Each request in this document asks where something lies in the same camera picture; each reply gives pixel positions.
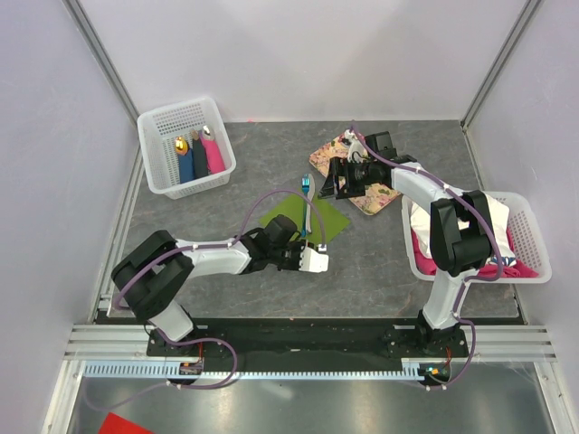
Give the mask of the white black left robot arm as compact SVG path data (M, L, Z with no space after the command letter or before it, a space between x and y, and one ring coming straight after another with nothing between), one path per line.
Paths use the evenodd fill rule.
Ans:
M268 265L293 271L319 271L316 246L294 236L297 226L278 215L266 227L240 238L217 242L177 240L166 230L155 231L111 272L135 318L155 327L147 353L189 355L198 346L193 318L176 302L176 294L191 278L216 274L245 275Z

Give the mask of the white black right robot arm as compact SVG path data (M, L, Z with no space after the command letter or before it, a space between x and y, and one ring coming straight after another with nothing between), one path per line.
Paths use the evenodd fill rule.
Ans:
M436 266L431 294L415 327L393 337L395 351L466 355L473 347L464 344L460 328L464 295L487 260L500 255L486 195L480 190L451 187L413 157L398 155L388 132L363 137L350 128L342 138L348 155L330 158L318 198L362 197L367 186L383 184L412 200L430 217L429 242Z

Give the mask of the green paper napkin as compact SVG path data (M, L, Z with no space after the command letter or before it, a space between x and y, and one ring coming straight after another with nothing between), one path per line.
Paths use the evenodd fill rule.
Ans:
M325 228L326 242L329 243L347 227L349 219L334 208L327 200L319 200L315 197L313 203L320 213ZM265 213L259 219L259 223L265 227L274 217L282 214L290 218L297 225L298 231L301 231L304 205L305 202L302 199L294 194L290 194L278 205ZM322 238L318 217L314 212L311 212L310 217L311 232L308 233L307 240L314 244L320 244Z

